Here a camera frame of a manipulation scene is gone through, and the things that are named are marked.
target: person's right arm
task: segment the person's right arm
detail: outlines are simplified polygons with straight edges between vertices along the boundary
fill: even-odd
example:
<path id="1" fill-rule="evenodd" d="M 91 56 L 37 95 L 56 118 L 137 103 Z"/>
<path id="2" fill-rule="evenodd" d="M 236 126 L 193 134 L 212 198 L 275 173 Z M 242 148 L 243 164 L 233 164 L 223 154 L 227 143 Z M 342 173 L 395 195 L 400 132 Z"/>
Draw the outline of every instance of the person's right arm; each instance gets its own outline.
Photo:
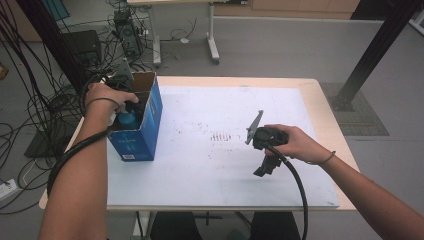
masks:
<path id="1" fill-rule="evenodd" d="M 393 194 L 357 172 L 297 127 L 267 125 L 289 135 L 286 145 L 275 147 L 283 155 L 318 164 L 355 205 L 383 239 L 424 239 L 424 217 Z"/>

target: electronic equipment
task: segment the electronic equipment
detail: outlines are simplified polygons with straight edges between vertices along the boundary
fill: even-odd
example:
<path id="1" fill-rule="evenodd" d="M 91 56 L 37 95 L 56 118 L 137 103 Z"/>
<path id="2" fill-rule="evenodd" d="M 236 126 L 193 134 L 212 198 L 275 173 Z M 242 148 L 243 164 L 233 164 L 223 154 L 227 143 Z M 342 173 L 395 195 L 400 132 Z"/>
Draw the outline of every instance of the electronic equipment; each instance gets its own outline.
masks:
<path id="1" fill-rule="evenodd" d="M 95 30 L 62 33 L 62 37 L 79 64 L 90 67 L 101 63 L 101 45 Z"/>
<path id="2" fill-rule="evenodd" d="M 128 59 L 139 57 L 141 55 L 140 34 L 138 29 L 134 27 L 130 10 L 115 11 L 113 22 L 115 23 L 117 35 L 122 41 L 125 57 Z"/>

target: cardboard box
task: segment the cardboard box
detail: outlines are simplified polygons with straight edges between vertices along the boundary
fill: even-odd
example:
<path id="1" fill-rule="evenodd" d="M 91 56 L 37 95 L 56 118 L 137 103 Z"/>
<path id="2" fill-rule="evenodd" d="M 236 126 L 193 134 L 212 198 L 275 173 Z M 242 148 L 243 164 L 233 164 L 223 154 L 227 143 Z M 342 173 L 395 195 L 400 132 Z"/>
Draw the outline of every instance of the cardboard box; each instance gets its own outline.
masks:
<path id="1" fill-rule="evenodd" d="M 136 112 L 140 127 L 123 130 L 118 117 L 112 125 L 109 140 L 123 161 L 153 161 L 162 115 L 162 99 L 156 74 L 134 73 L 132 88 L 139 96 Z"/>

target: white tabletop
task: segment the white tabletop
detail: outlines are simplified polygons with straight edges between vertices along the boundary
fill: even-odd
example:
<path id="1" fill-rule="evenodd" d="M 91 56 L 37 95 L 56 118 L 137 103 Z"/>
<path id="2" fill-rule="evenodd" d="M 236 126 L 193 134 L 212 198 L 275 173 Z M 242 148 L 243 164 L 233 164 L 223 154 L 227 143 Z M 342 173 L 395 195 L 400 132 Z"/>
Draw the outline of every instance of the white tabletop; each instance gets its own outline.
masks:
<path id="1" fill-rule="evenodd" d="M 357 169 L 325 96 L 318 82 L 313 79 L 159 76 L 158 81 L 159 86 L 163 87 L 164 115 L 156 159 L 153 162 L 125 163 L 108 144 L 110 210 L 301 209 L 299 191 L 284 164 L 275 169 L 271 176 L 259 178 L 252 174 L 262 163 L 263 153 L 240 143 L 245 140 L 245 128 L 250 125 L 260 108 L 265 110 L 261 124 L 279 121 L 288 125 L 300 125 L 322 145 L 330 150 L 337 150 L 339 157 Z M 211 103 L 205 102 L 203 110 L 199 108 L 202 104 L 187 104 L 199 96 L 204 96 L 202 101 L 209 101 L 207 99 L 217 93 L 221 99 L 228 99 L 232 93 L 244 98 L 253 95 L 260 97 L 254 100 L 234 97 L 231 104 L 227 105 L 222 104 L 223 100 L 215 99 L 217 106 L 208 107 Z M 180 117 L 167 109 L 177 108 L 178 104 L 172 105 L 176 101 L 182 101 L 180 104 L 183 104 L 179 106 L 183 107 Z M 286 107 L 278 107 L 270 101 L 288 103 L 282 103 Z M 196 108 L 198 111 L 206 111 L 187 117 Z M 223 121 L 226 119 L 224 116 L 211 119 L 212 115 L 209 115 L 203 119 L 202 116 L 207 115 L 208 110 L 212 113 L 221 111 L 224 116 L 231 118 Z M 188 141 L 189 136 L 197 138 L 194 141 L 197 144 Z M 190 144 L 197 145 L 197 148 L 193 146 L 193 149 L 187 149 Z M 297 160 L 291 162 L 304 182 L 311 210 L 355 209 L 319 167 Z M 40 206 L 45 206 L 45 201 L 43 196 Z"/>

